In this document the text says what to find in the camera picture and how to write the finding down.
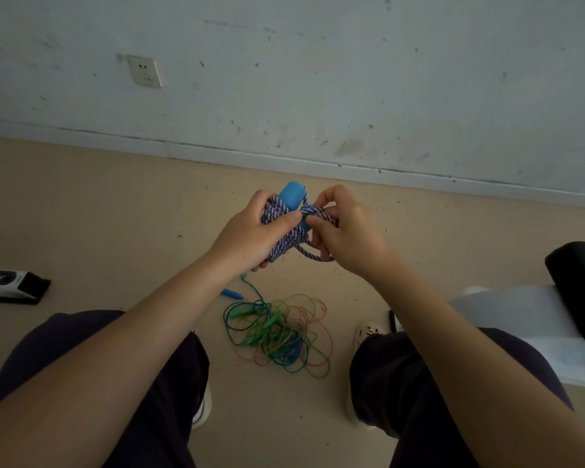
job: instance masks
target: forearm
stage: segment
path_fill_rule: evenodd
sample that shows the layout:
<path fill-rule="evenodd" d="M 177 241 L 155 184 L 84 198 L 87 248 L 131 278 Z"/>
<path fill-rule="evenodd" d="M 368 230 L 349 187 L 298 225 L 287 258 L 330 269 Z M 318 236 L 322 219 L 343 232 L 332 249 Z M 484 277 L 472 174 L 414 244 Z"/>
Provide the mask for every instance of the forearm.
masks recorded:
<path fill-rule="evenodd" d="M 366 277 L 423 357 L 481 466 L 585 466 L 576 414 L 397 256 Z"/>
<path fill-rule="evenodd" d="M 206 255 L 0 403 L 0 466 L 99 466 L 231 276 Z"/>

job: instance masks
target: beige floor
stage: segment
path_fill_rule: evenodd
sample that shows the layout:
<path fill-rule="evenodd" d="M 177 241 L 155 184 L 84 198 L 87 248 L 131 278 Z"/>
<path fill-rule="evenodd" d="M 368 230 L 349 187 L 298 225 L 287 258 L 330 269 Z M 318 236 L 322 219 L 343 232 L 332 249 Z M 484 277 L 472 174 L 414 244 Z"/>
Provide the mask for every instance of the beige floor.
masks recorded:
<path fill-rule="evenodd" d="M 0 267 L 53 280 L 38 307 L 0 305 L 0 365 L 56 312 L 127 309 L 203 253 L 256 188 L 329 180 L 0 139 Z M 392 246 L 447 298 L 466 286 L 549 283 L 544 257 L 585 240 L 585 210 L 349 184 Z M 351 334 L 384 321 L 386 304 L 335 264 L 296 251 L 251 275 L 266 299 L 305 293 L 327 303 L 331 375 L 316 381 L 240 361 L 218 298 L 197 332 L 210 355 L 214 408 L 191 438 L 201 467 L 386 466 L 394 441 L 351 428 L 343 413 Z M 240 282 L 230 286 L 247 295 Z M 568 388 L 585 418 L 585 389 Z"/>

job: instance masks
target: electrical outlet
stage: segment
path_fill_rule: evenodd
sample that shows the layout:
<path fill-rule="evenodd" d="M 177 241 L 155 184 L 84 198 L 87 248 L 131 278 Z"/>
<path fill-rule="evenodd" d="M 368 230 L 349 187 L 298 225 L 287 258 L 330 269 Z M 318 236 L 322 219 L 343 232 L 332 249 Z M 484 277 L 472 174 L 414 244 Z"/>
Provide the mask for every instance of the electrical outlet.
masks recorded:
<path fill-rule="evenodd" d="M 135 83 L 142 86 L 162 87 L 156 61 L 149 57 L 127 55 L 130 73 Z"/>

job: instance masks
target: trousers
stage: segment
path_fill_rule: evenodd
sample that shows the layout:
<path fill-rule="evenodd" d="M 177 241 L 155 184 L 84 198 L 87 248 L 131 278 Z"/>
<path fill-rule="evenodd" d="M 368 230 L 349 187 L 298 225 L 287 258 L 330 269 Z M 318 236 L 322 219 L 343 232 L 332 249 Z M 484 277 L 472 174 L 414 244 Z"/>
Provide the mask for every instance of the trousers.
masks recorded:
<path fill-rule="evenodd" d="M 0 401 L 123 312 L 55 314 L 15 347 L 0 370 Z M 505 332 L 481 329 L 568 407 L 559 379 L 537 350 Z M 186 467 L 187 443 L 208 382 L 210 362 L 190 333 L 152 383 L 105 467 Z M 368 337 L 349 370 L 359 419 L 399 438 L 391 467 L 477 466 L 437 386 L 404 332 Z"/>

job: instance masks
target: right hand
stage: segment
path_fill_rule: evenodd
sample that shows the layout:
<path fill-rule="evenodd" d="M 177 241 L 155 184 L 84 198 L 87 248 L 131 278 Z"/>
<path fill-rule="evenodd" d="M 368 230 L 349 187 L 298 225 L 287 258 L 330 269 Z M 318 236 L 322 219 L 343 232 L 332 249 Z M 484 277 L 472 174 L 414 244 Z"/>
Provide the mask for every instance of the right hand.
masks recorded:
<path fill-rule="evenodd" d="M 330 202 L 334 206 L 326 207 Z M 330 253 L 346 270 L 365 277 L 387 255 L 390 249 L 379 230 L 371 223 L 366 207 L 343 185 L 335 185 L 320 193 L 313 204 L 326 207 L 325 212 L 338 220 L 338 228 L 317 216 L 308 216 L 312 228 L 312 245 L 320 249 L 320 258 Z"/>

